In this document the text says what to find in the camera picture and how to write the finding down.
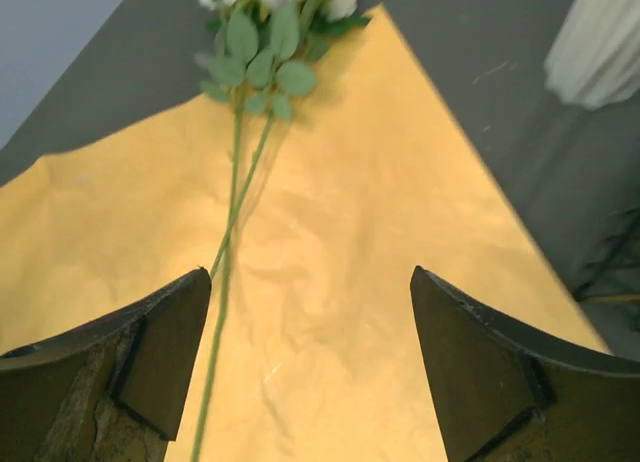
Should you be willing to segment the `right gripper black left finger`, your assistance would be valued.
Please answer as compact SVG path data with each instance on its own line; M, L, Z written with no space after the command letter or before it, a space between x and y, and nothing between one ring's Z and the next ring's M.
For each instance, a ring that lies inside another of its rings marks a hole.
M177 438L211 280L149 296L1 357L4 461L162 461Z

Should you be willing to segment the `white rose stem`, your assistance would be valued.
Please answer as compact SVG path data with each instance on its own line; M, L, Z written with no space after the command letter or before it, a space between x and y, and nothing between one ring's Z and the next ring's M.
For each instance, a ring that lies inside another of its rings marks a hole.
M240 215L244 198L249 190L253 174L261 157L265 138L261 138L253 162L245 180L240 179L242 156L243 119L249 100L248 91L255 86L250 81L248 69L262 52L259 28L254 20L256 11L270 14L282 0L199 0L208 9L220 12L220 43L215 60L226 63L226 69L210 69L211 79L201 84L204 94L231 104L234 113L234 135L231 148L231 179L227 224L216 258L210 270L210 279L219 284L219 308L212 338L205 387L199 409L198 422L190 459L199 461L202 456L205 429L209 417L217 359L221 337L227 318L232 274L232 237L234 226Z
M265 116L266 131L275 120L291 120L293 98L305 97L316 87L312 65L328 52L332 39L369 23L368 16L358 13L357 5L358 0L282 0L270 14L256 11L262 52L248 69L255 87L248 91L244 118ZM220 12L205 9L215 14L207 28L215 36L216 47L213 54L197 59L208 73L202 83L211 79L210 69L227 68L226 63L215 60L221 47Z

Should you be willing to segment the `orange wrapping paper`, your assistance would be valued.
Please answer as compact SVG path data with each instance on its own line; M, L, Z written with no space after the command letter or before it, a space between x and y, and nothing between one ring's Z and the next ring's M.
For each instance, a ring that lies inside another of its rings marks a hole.
M552 273L383 7L276 122L243 205L206 461L442 461L416 266L567 341L605 344ZM1 347L209 267L233 117L198 96L1 190Z

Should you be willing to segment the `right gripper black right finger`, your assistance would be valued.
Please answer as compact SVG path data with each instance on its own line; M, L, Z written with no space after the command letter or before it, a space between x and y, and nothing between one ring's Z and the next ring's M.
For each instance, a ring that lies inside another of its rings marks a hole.
M421 267L410 292L448 460L638 460L638 362L534 328Z

